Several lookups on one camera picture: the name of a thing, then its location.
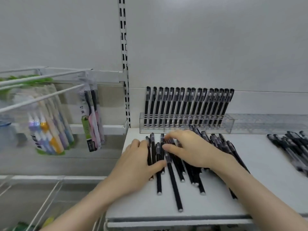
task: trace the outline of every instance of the pile of pens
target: pile of pens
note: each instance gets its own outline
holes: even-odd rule
[[[146,91],[145,128],[219,127],[234,89],[160,87]]]
[[[299,134],[287,131],[283,137],[268,134],[267,138],[289,156],[296,170],[308,177],[308,137],[303,131]]]
[[[189,129],[195,132],[197,135],[201,136],[207,142],[211,143],[212,145],[220,149],[221,151],[224,151],[232,155],[237,160],[237,162],[249,172],[246,165],[244,164],[244,162],[238,155],[237,151],[235,150],[235,147],[233,146],[233,144],[230,141],[226,141],[222,134],[219,134],[219,137],[217,137],[215,134],[212,134],[210,135],[210,137],[208,137],[205,131],[200,132],[198,128],[189,126]],[[169,144],[176,145],[173,139],[165,140],[164,134],[160,135],[160,142],[157,142],[157,143],[155,143],[155,138],[154,138],[153,133],[150,135],[150,137],[147,136],[146,139],[149,142],[148,144],[148,165],[154,164],[156,161],[159,161],[161,159],[166,159],[167,161],[167,167],[168,167],[168,171],[169,171],[169,175],[170,175],[170,179],[172,183],[173,192],[175,195],[175,201],[176,201],[179,212],[183,211],[183,206],[182,206],[179,190],[177,188],[177,184],[175,181],[175,175],[172,169],[172,163],[175,166],[180,182],[182,183],[185,182],[185,178],[183,175],[187,173],[190,183],[194,187],[197,187],[199,189],[199,192],[201,195],[206,195],[202,181],[200,179],[200,174],[202,174],[206,170],[209,170],[208,168],[202,169],[199,167],[194,167],[188,164],[187,162],[181,160],[178,156],[170,152],[164,151],[164,149],[162,148],[163,144],[169,143]],[[177,146],[182,147],[179,141],[177,141]],[[162,185],[161,185],[161,175],[162,174],[165,174],[164,168],[162,169],[162,171],[156,173],[157,195],[162,194]],[[237,199],[236,195],[232,192],[232,190],[230,190],[230,193],[233,199]]]

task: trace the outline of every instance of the forearm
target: forearm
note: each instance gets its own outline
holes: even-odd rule
[[[307,230],[308,223],[228,155],[214,172],[233,190],[262,230]]]
[[[79,203],[67,210],[42,231],[87,231],[115,200],[103,181]]]

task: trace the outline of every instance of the person's left hand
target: person's left hand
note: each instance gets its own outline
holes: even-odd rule
[[[167,165],[165,160],[160,160],[148,166],[147,158],[148,141],[140,142],[134,139],[122,153],[110,175],[102,183],[107,183],[108,188],[113,190],[117,198],[140,190],[152,175]]]

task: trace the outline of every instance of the finger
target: finger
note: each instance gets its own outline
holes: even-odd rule
[[[181,136],[183,134],[182,130],[176,130],[176,131],[171,131],[168,134],[165,135],[164,139],[176,139],[181,141]]]
[[[137,147],[139,147],[139,144],[140,144],[140,141],[137,140],[137,139],[134,139],[132,141],[131,148],[137,148]]]
[[[139,144],[139,147],[148,148],[148,141],[142,140]]]
[[[167,165],[167,161],[165,160],[160,160],[158,162],[156,162],[155,164],[152,164],[149,166],[150,169],[150,175],[153,175],[155,173],[157,173],[158,171],[161,171],[163,169],[163,167],[166,167]]]
[[[174,155],[177,155],[179,158],[183,160],[185,160],[185,158],[187,157],[187,152],[185,151],[184,148],[177,147],[173,144],[166,143],[163,145],[163,149],[170,153],[173,153]]]
[[[130,149],[130,147],[131,147],[131,144],[129,144],[129,145],[126,147],[125,151],[128,151],[128,150]]]

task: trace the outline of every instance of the white shelf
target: white shelf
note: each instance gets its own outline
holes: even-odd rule
[[[128,130],[123,149],[133,139],[143,140],[138,128]],[[251,174],[298,213],[308,213],[308,178],[297,172],[266,135],[224,135],[237,149]],[[162,175],[162,195],[156,195],[156,179],[139,192],[126,196],[108,209],[108,227],[205,225],[252,222],[237,200],[233,200],[225,184],[214,174],[204,172],[201,180],[206,196],[199,194],[187,175],[181,183],[175,171],[183,209],[176,208],[167,168]]]

